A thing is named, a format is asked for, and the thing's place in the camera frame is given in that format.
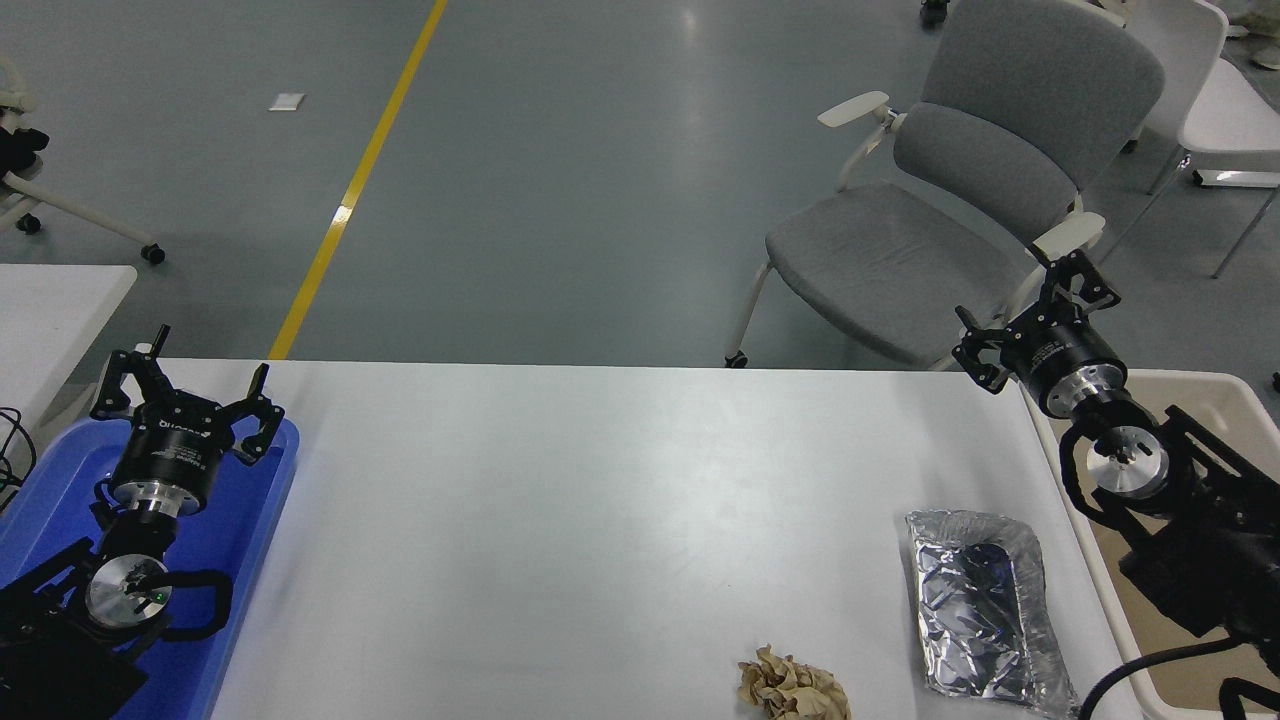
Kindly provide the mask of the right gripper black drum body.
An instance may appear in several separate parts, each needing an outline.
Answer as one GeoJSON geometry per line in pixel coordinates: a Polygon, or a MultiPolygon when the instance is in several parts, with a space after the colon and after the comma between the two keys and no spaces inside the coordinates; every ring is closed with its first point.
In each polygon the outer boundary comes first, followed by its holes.
{"type": "Polygon", "coordinates": [[[1125,365],[1088,320],[1021,318],[1004,346],[1007,368],[1038,404],[1079,404],[1125,386],[1125,365]]]}

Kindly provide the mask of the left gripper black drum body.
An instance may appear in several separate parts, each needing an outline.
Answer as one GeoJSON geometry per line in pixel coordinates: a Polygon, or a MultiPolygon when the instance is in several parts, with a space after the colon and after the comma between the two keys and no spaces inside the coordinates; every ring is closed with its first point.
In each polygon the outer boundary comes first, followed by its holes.
{"type": "Polygon", "coordinates": [[[209,496],[239,420],[230,407],[193,395],[141,404],[131,414],[131,436],[110,477],[111,495],[159,484],[209,496]]]}

